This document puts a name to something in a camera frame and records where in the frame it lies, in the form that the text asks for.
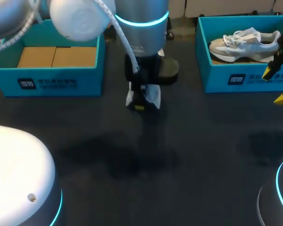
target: cardboard piece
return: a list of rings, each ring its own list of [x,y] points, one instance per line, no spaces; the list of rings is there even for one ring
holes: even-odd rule
[[[56,47],[25,47],[18,68],[51,67]]]
[[[96,47],[57,48],[52,67],[94,67]]]

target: blue led strip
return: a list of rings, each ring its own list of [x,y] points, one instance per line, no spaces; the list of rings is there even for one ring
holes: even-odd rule
[[[279,167],[279,169],[277,171],[277,176],[275,178],[275,184],[276,184],[276,187],[277,187],[277,192],[278,192],[279,199],[280,199],[280,201],[281,201],[281,203],[283,205],[283,198],[281,196],[280,189],[279,189],[279,172],[280,172],[280,169],[281,169],[282,165],[283,165],[283,162],[282,162],[282,164],[280,165],[280,167]]]
[[[57,221],[58,216],[59,216],[60,211],[61,211],[61,208],[62,208],[62,202],[63,202],[63,193],[62,193],[62,190],[61,190],[61,202],[60,202],[60,207],[58,208],[58,212],[57,212],[55,218],[53,219],[52,223],[51,223],[49,226],[53,226],[54,223]]]
[[[163,22],[165,19],[167,19],[169,16],[169,11],[167,11],[167,13],[160,19],[158,20],[155,20],[155,21],[152,21],[152,22],[147,22],[147,23],[134,23],[134,22],[130,22],[130,21],[126,21],[122,18],[120,18],[118,15],[115,14],[115,17],[123,22],[124,24],[127,24],[127,25],[130,25],[130,26],[133,26],[133,27],[150,27],[150,26],[154,26],[154,25],[157,25],[157,24],[160,24],[161,22]]]

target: teal cardboard box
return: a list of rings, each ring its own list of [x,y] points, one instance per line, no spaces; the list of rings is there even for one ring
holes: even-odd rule
[[[25,47],[96,47],[95,62],[87,67],[17,68]],[[0,89],[6,97],[100,96],[104,60],[103,35],[89,42],[70,41],[58,33],[51,20],[45,20],[0,51]]]
[[[196,31],[196,57],[207,93],[283,91],[283,66],[269,82],[262,80],[266,63],[213,64],[208,43],[254,27],[262,33],[283,34],[283,16],[200,17]]]

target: shoe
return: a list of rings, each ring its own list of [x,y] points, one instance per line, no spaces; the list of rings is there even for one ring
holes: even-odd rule
[[[239,58],[248,57],[255,61],[268,63],[274,60],[274,54],[279,49],[277,40],[280,37],[281,34],[278,31],[266,34],[250,28],[245,31],[237,31],[234,35],[224,35],[223,39],[212,41],[209,51],[226,62],[234,62]]]

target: dark gray table surface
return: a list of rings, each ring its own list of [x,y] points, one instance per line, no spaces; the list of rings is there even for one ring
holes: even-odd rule
[[[169,42],[179,81],[157,114],[125,107],[124,52],[108,44],[99,98],[4,98],[0,125],[51,151],[68,226],[259,226],[257,194],[283,160],[279,93],[204,94],[194,46]]]

